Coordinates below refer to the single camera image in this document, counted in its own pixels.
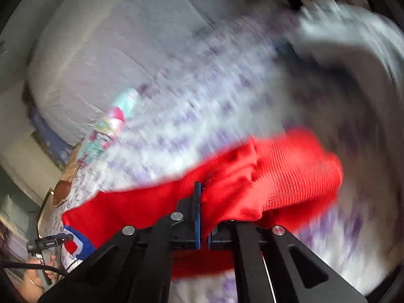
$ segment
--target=metal screw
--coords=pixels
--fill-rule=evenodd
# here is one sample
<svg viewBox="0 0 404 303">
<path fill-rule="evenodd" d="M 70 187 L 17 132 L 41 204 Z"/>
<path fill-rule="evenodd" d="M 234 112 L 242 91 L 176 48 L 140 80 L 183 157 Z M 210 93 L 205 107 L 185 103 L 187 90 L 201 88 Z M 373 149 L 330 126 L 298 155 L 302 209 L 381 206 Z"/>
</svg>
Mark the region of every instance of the metal screw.
<svg viewBox="0 0 404 303">
<path fill-rule="evenodd" d="M 133 235 L 135 231 L 136 231 L 135 227 L 131 225 L 124 226 L 124 228 L 122 229 L 122 233 L 126 236 Z"/>
<path fill-rule="evenodd" d="M 272 232 L 278 236 L 282 236 L 285 233 L 285 228 L 281 225 L 276 225 L 272 228 Z"/>
<path fill-rule="evenodd" d="M 180 220 L 182 220 L 183 217 L 184 217 L 184 214 L 182 214 L 181 212 L 174 212 L 173 214 L 171 214 L 171 220 L 174 220 L 174 221 L 180 221 Z"/>
</svg>

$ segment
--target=bracelet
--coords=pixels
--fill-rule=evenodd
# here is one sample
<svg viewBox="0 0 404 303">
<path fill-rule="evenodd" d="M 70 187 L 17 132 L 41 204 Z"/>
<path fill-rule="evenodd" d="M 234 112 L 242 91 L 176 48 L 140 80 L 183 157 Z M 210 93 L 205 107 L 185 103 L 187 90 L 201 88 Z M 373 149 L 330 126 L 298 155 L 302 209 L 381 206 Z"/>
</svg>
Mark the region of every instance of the bracelet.
<svg viewBox="0 0 404 303">
<path fill-rule="evenodd" d="M 32 279 L 29 279 L 29 278 L 28 278 L 28 280 L 31 282 L 31 284 L 37 286 L 38 288 L 44 289 L 42 286 L 39 286 L 39 285 L 37 285 L 35 282 L 33 282 Z"/>
</svg>

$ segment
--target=brown object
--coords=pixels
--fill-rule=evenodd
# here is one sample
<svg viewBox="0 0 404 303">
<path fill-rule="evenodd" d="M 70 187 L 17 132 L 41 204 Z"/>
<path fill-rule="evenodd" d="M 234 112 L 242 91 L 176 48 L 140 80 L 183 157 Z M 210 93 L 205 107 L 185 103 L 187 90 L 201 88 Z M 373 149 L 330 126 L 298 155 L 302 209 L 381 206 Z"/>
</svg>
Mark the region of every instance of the brown object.
<svg viewBox="0 0 404 303">
<path fill-rule="evenodd" d="M 80 141 L 73 148 L 69 161 L 66 164 L 65 171 L 60 177 L 59 182 L 55 186 L 53 194 L 53 205 L 55 207 L 63 204 L 66 201 L 67 196 L 69 195 L 71 184 L 79 168 L 79 165 L 76 162 L 76 158 L 77 153 L 81 147 L 81 143 L 82 142 Z"/>
</svg>

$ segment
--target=wall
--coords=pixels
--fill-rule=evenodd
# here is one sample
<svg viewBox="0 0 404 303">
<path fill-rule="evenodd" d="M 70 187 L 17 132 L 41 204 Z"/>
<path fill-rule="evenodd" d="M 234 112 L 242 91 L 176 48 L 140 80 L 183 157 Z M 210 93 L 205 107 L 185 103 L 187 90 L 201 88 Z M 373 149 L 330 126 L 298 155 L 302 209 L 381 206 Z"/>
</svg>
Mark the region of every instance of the wall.
<svg viewBox="0 0 404 303">
<path fill-rule="evenodd" d="M 28 238 L 29 212 L 39 206 L 29 199 L 0 167 L 0 220 L 15 234 Z"/>
<path fill-rule="evenodd" d="M 30 135 L 13 142 L 3 158 L 41 200 L 45 199 L 49 188 L 54 189 L 62 175 Z"/>
<path fill-rule="evenodd" d="M 40 146 L 31 138 L 34 128 L 21 101 L 23 82 L 0 94 L 0 164 L 36 204 L 61 176 Z"/>
</svg>

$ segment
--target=human hand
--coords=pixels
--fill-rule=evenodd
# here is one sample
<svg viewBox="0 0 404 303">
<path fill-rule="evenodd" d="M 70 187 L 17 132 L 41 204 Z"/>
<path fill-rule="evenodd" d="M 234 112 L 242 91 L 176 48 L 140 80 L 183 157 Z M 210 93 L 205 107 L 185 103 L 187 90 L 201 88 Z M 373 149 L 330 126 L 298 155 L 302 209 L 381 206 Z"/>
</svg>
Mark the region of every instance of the human hand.
<svg viewBox="0 0 404 303">
<path fill-rule="evenodd" d="M 53 254 L 50 257 L 50 261 L 46 264 L 50 267 L 55 266 L 56 256 Z M 41 264 L 38 259 L 31 258 L 27 261 L 30 264 Z M 49 279 L 56 279 L 56 275 L 53 271 L 45 270 Z M 37 270 L 28 269 L 24 273 L 24 280 L 21 284 L 20 294 L 27 300 L 28 303 L 36 303 L 39 298 L 44 294 L 44 288 L 42 287 L 41 280 L 38 277 Z"/>
</svg>

